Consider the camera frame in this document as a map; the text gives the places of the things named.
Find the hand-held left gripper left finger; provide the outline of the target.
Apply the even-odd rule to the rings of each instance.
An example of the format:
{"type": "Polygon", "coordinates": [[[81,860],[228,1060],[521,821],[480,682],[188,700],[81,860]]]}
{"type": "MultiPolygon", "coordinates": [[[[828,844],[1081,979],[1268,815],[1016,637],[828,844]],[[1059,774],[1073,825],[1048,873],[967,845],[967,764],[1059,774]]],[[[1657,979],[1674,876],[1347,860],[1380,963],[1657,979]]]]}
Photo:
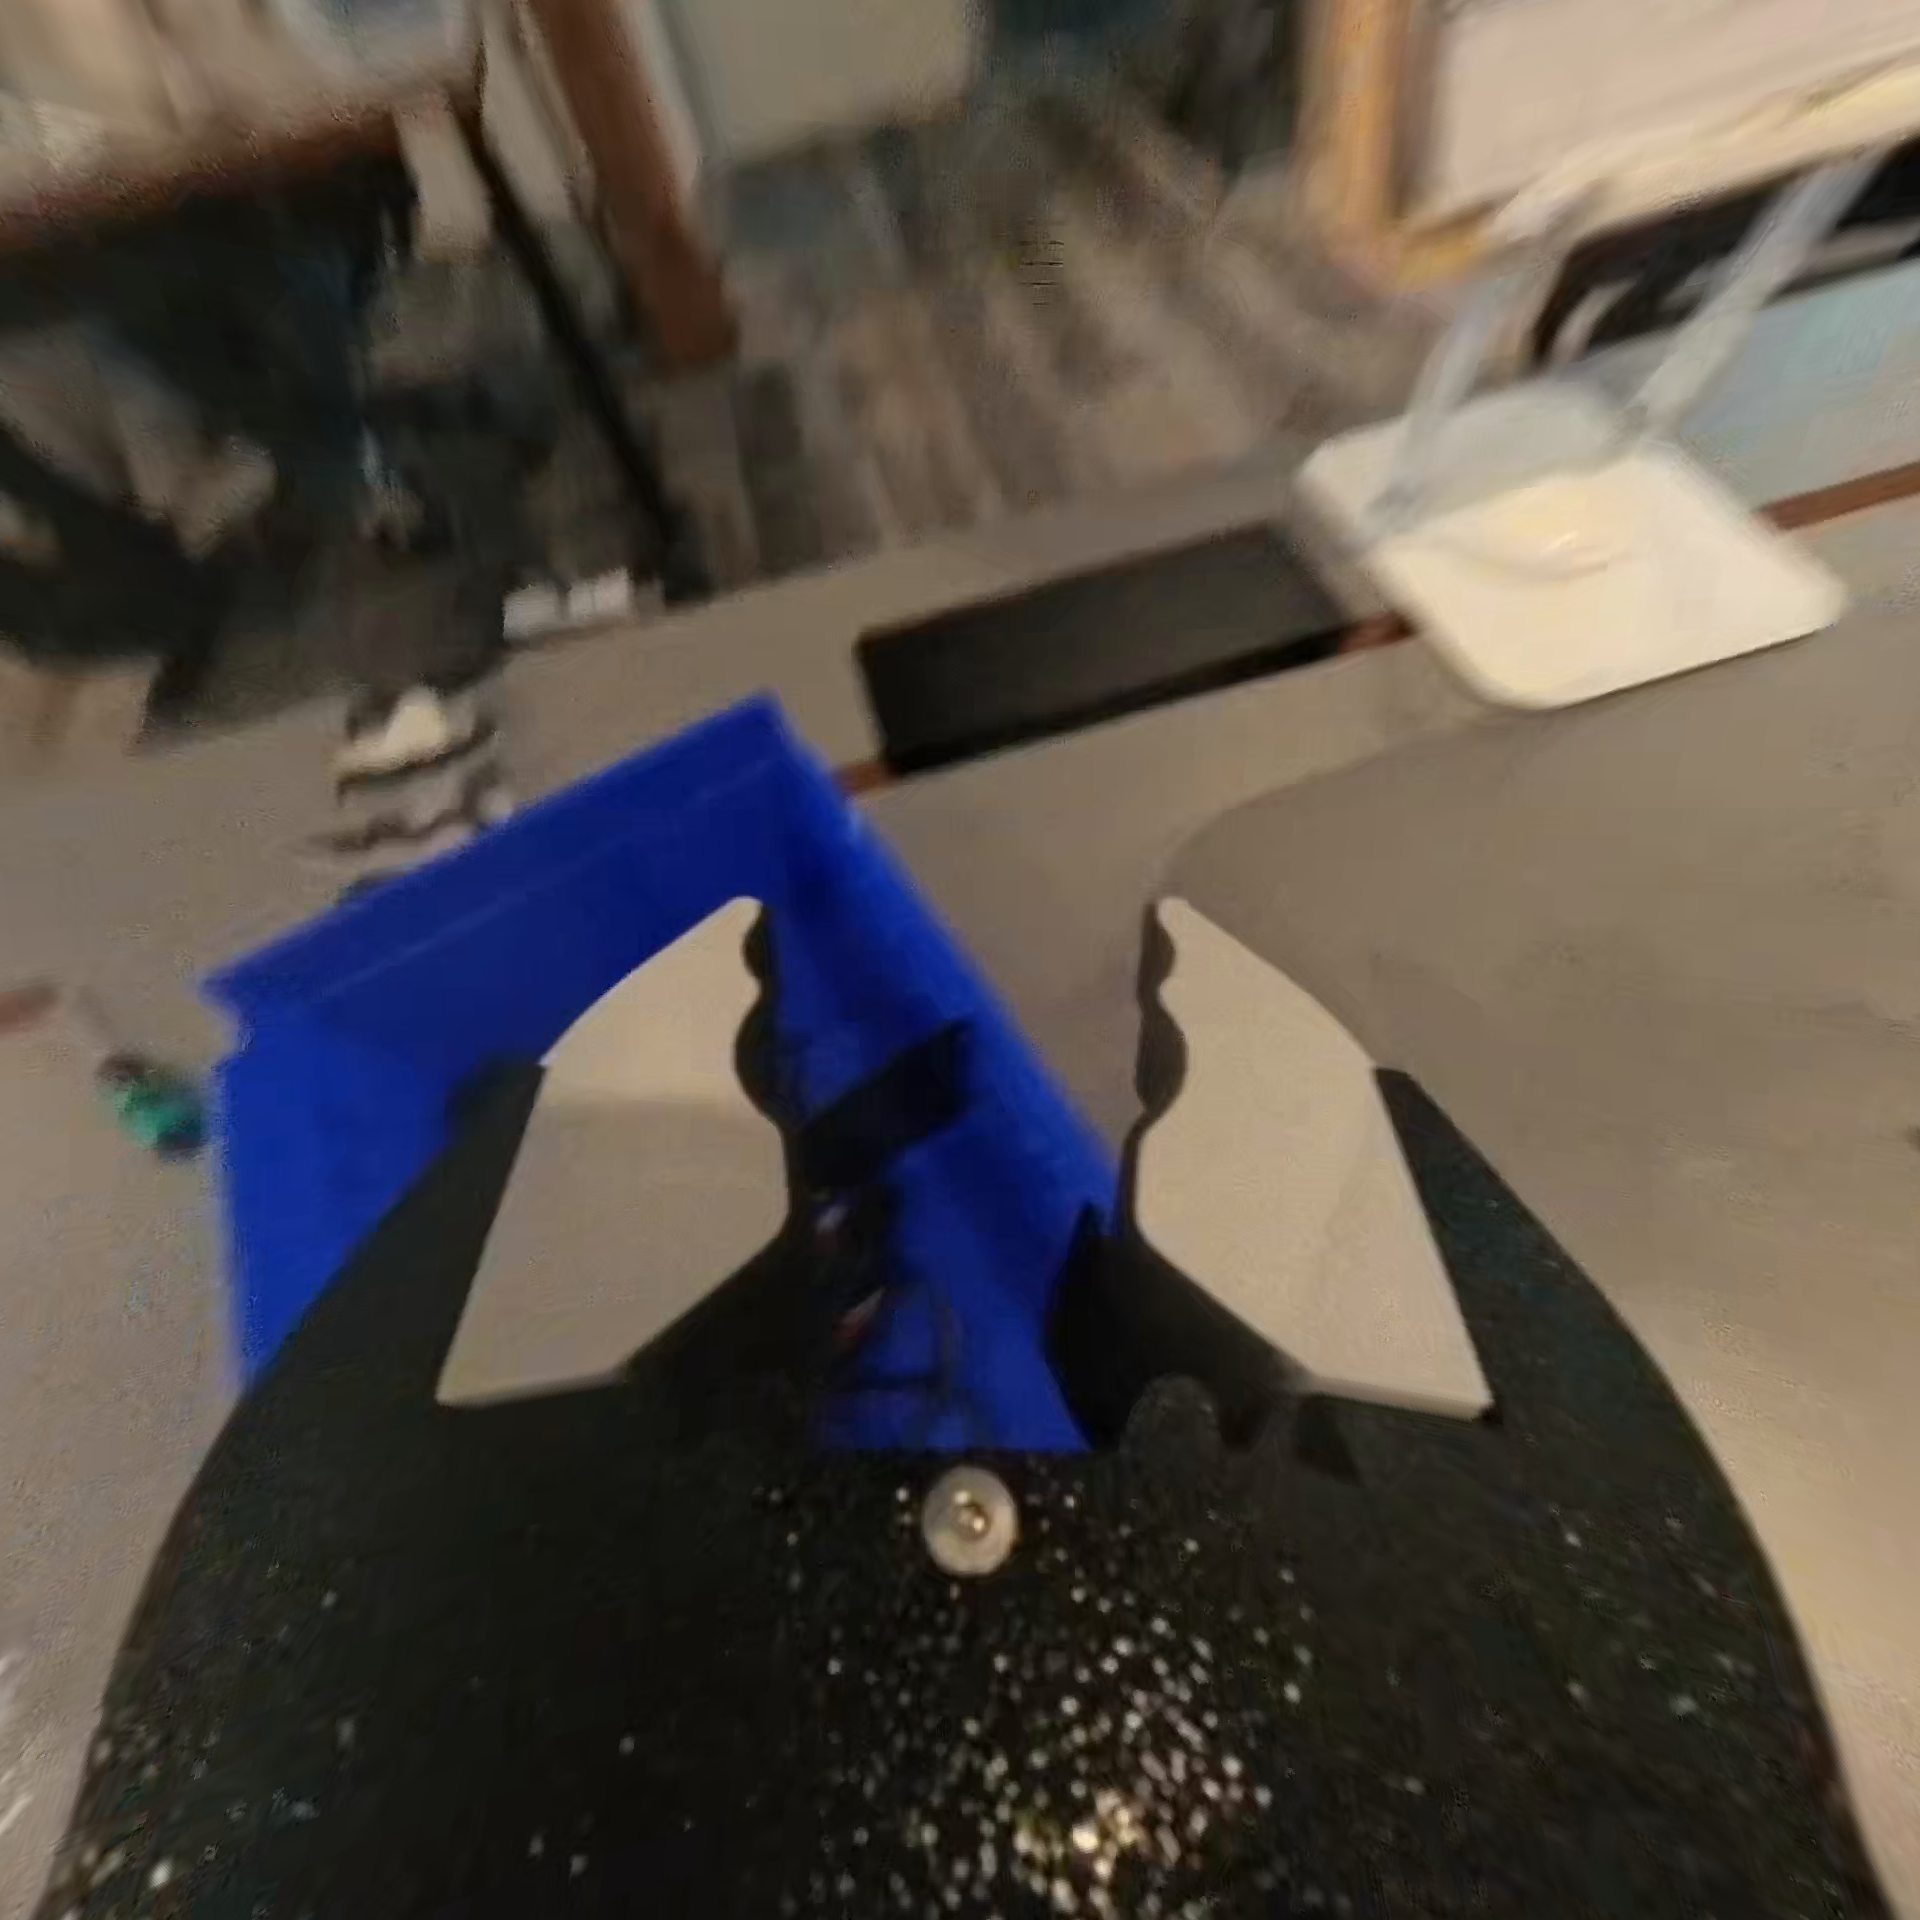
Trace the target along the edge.
{"type": "Polygon", "coordinates": [[[723,901],[606,987],[540,1085],[441,1364],[441,1406],[610,1386],[766,1252],[786,1147],[742,1053],[763,902],[723,901]]]}

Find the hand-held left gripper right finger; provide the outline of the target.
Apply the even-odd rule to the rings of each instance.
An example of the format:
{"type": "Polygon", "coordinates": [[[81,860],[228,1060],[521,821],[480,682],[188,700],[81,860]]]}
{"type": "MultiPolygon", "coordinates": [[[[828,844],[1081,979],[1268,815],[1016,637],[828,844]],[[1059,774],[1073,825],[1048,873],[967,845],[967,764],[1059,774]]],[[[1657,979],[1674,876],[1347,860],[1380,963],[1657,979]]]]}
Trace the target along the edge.
{"type": "Polygon", "coordinates": [[[1135,1222],[1307,1390],[1473,1425],[1496,1406],[1375,1057],[1190,901],[1152,910],[1147,1006],[1170,1092],[1137,1147],[1135,1222]]]}

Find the blue plastic bin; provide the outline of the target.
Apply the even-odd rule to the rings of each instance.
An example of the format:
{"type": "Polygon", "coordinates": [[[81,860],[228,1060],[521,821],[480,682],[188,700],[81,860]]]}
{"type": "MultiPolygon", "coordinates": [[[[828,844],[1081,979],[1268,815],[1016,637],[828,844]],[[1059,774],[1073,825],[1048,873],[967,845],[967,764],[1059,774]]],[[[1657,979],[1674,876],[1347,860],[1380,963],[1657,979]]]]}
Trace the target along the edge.
{"type": "Polygon", "coordinates": [[[815,1115],[948,1025],[958,1119],[904,1155],[904,1255],[960,1333],[938,1449],[1089,1445],[1044,1358],[1073,1239],[1118,1164],[977,954],[753,698],[518,812],[206,979],[232,1341],[244,1386],[439,1157],[454,1101],[732,898],[776,935],[779,1090],[815,1115]]]}

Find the small green object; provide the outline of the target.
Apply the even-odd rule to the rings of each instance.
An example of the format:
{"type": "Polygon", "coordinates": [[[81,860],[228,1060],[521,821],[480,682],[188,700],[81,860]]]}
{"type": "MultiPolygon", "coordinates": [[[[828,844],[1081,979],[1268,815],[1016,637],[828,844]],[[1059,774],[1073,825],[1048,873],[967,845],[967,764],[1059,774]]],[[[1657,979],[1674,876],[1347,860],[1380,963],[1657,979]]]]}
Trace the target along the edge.
{"type": "Polygon", "coordinates": [[[108,1051],[94,1075],[118,1129],[160,1161],[195,1158],[206,1138],[200,1083],[137,1051],[108,1051]]]}

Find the striped sneaker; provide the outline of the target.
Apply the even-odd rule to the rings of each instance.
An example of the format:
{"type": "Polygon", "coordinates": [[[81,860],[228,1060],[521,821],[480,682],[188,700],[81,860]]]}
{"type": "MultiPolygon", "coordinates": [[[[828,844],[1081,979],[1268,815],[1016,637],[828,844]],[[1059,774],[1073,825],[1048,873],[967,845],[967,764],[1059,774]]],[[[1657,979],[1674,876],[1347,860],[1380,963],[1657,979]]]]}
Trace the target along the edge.
{"type": "Polygon", "coordinates": [[[409,873],[514,813],[497,695],[419,684],[348,710],[308,852],[353,890],[409,873]]]}

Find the black rectangular desk pad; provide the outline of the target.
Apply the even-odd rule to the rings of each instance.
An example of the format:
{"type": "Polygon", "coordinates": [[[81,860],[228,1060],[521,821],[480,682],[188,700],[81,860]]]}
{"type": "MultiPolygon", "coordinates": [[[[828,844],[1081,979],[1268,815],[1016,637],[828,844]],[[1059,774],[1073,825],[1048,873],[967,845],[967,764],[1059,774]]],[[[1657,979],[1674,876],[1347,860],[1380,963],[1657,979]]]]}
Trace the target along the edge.
{"type": "Polygon", "coordinates": [[[895,777],[1318,666],[1350,617],[1271,526],[1084,566],[889,628],[855,663],[895,777]]]}

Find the brown wooden table leg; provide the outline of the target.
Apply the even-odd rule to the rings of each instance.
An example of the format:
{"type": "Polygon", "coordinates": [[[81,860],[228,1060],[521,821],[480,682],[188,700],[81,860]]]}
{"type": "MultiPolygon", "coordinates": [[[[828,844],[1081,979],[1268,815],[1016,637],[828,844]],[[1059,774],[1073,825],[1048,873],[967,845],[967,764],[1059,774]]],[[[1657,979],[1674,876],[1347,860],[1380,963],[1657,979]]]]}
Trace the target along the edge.
{"type": "Polygon", "coordinates": [[[736,323],[724,279],[688,214],[660,102],[623,5],[532,3],[530,11],[646,343],[671,375],[727,364],[736,323]]]}

